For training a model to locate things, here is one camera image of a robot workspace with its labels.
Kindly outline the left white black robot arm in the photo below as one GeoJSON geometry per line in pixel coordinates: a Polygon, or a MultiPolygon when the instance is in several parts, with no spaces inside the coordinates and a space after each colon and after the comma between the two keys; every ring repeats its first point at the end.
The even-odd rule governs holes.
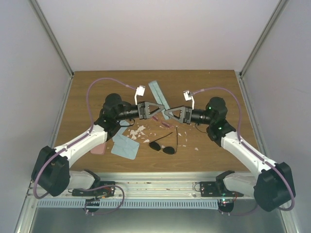
{"type": "Polygon", "coordinates": [[[56,148],[45,146],[40,150],[31,175],[34,196],[41,198],[37,193],[38,187],[53,197],[67,189],[82,189],[89,196],[97,195],[100,184],[95,174],[90,171],[71,171],[71,166],[93,148],[113,138],[121,129],[121,120],[150,119],[162,110],[162,104],[148,101],[130,104],[123,101],[119,94],[109,94],[99,118],[89,129],[63,145],[56,148]]]}

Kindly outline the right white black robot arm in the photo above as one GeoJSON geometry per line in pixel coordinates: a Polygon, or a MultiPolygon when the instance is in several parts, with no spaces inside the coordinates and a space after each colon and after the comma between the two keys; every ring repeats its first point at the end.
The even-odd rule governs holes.
{"type": "Polygon", "coordinates": [[[250,176],[232,171],[222,173],[215,184],[219,196],[225,197],[233,191],[254,198],[267,212],[287,202],[291,205],[286,210],[292,210],[295,190],[289,165],[275,162],[242,139],[226,120],[226,114],[225,101],[220,97],[212,97],[204,110],[179,106],[165,111],[165,115],[180,123],[207,125],[210,140],[234,155],[251,172],[250,176]]]}

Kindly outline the black aviator sunglasses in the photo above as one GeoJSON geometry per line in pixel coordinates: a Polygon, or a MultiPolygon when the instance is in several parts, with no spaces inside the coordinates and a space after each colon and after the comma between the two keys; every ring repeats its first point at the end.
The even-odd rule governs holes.
{"type": "Polygon", "coordinates": [[[167,155],[174,155],[177,153],[177,149],[178,149],[178,129],[175,128],[175,137],[176,137],[176,145],[175,146],[164,146],[159,144],[159,141],[162,139],[167,138],[168,136],[170,136],[171,134],[173,134],[173,132],[168,133],[156,140],[153,140],[151,142],[149,142],[148,146],[149,148],[151,148],[152,150],[155,151],[162,151],[163,153],[167,154],[167,155]]]}

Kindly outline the teal glasses case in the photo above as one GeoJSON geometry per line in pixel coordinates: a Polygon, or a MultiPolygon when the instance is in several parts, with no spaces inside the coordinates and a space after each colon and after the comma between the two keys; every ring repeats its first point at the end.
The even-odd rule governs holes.
{"type": "Polygon", "coordinates": [[[157,81],[151,81],[148,83],[148,86],[152,92],[152,95],[154,96],[154,99],[156,100],[157,104],[162,104],[164,106],[164,110],[162,110],[162,114],[166,120],[169,120],[170,118],[165,115],[165,110],[170,109],[169,104],[160,88],[160,85],[157,81]]]}

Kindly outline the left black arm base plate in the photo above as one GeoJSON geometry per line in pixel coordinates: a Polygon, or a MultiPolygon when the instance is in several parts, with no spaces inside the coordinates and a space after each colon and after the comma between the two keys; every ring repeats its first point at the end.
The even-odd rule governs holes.
{"type": "Polygon", "coordinates": [[[74,197],[113,197],[115,192],[114,181],[99,181],[94,184],[90,189],[94,189],[100,186],[106,186],[105,188],[93,190],[93,191],[82,191],[78,189],[69,189],[68,192],[74,197]]]}

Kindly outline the light blue cleaning cloth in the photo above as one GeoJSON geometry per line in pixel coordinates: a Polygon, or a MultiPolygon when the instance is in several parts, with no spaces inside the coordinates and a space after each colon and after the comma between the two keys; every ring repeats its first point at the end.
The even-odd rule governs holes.
{"type": "Polygon", "coordinates": [[[122,158],[135,160],[139,149],[139,143],[123,135],[127,127],[121,127],[112,138],[113,147],[111,153],[122,158]]]}

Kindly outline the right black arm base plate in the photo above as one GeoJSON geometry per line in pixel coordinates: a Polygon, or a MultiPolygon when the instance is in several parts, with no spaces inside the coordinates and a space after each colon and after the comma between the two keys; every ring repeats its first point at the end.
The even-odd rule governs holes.
{"type": "Polygon", "coordinates": [[[196,182],[192,188],[196,192],[200,192],[201,197],[243,197],[244,194],[239,192],[229,191],[223,182],[196,182]]]}

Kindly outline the pink tinted sunglasses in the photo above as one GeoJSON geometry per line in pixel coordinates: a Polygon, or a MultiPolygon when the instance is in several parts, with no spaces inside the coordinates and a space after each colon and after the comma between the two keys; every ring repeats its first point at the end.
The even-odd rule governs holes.
{"type": "Polygon", "coordinates": [[[162,126],[166,127],[166,128],[172,128],[173,127],[171,124],[167,123],[166,121],[159,119],[156,116],[153,116],[152,119],[154,121],[158,122],[159,124],[161,124],[162,126]]]}

